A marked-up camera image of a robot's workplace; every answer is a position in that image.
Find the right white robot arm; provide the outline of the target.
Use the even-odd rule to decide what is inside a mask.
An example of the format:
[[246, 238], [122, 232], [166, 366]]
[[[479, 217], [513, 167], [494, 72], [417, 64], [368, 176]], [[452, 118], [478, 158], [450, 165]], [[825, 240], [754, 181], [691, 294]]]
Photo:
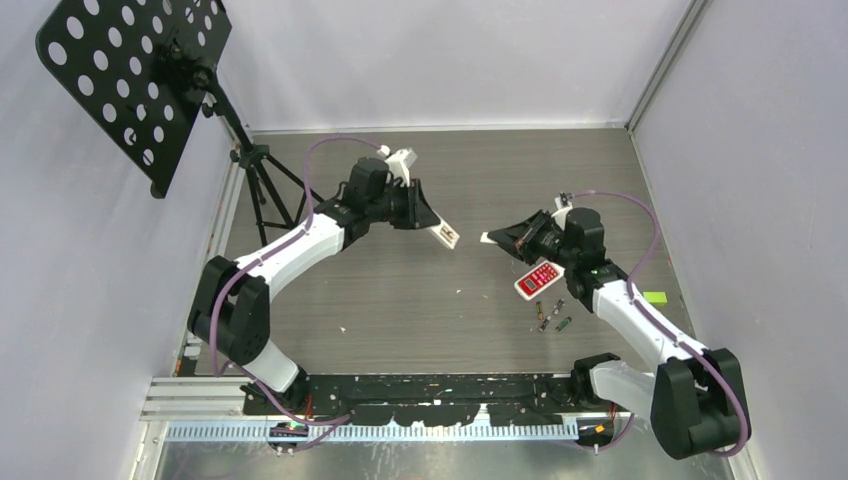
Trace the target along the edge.
[[612, 354], [576, 362], [570, 392], [577, 406], [591, 411], [610, 401], [624, 408], [647, 422], [674, 459], [732, 456], [745, 446], [752, 428], [738, 358], [693, 339], [645, 300], [631, 276], [607, 257], [597, 211], [540, 210], [480, 240], [528, 265], [553, 267], [572, 297], [649, 367], [640, 372]]

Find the green battery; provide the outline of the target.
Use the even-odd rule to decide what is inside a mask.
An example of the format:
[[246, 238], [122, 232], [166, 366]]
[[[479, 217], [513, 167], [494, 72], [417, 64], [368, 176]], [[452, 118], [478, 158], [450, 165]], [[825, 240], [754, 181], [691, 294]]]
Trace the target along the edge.
[[563, 329], [565, 329], [565, 328], [566, 328], [566, 327], [567, 327], [567, 326], [568, 326], [568, 325], [569, 325], [572, 321], [573, 321], [573, 319], [572, 319], [571, 317], [566, 317], [564, 320], [562, 320], [562, 321], [561, 321], [561, 322], [557, 325], [557, 327], [556, 327], [556, 331], [557, 331], [557, 332], [562, 331], [562, 330], [563, 330]]

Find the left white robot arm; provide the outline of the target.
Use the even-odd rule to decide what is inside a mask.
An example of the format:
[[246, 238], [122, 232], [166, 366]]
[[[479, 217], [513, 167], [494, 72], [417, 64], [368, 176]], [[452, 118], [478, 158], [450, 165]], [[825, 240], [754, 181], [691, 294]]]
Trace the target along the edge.
[[416, 155], [400, 149], [385, 159], [362, 158], [341, 195], [320, 203], [301, 225], [236, 260], [216, 256], [205, 265], [188, 330], [262, 382], [280, 412], [298, 412], [307, 398], [296, 380], [301, 367], [270, 338], [270, 306], [277, 294], [320, 261], [349, 248], [374, 224], [439, 233], [442, 218], [410, 174]]

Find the long white remote control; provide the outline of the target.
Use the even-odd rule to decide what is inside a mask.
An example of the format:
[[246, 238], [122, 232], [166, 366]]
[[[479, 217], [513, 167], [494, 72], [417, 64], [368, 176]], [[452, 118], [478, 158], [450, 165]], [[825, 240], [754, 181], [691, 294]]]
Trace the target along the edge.
[[442, 220], [438, 225], [428, 227], [427, 231], [435, 239], [437, 239], [442, 246], [450, 250], [456, 248], [460, 239], [458, 232], [444, 220]]

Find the white battery cover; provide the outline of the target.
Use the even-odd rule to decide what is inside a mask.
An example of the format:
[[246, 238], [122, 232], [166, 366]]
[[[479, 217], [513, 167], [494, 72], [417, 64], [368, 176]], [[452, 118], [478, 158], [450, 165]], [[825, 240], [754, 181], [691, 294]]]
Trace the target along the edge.
[[497, 242], [489, 236], [488, 232], [483, 232], [480, 237], [480, 242], [484, 244], [496, 245]]

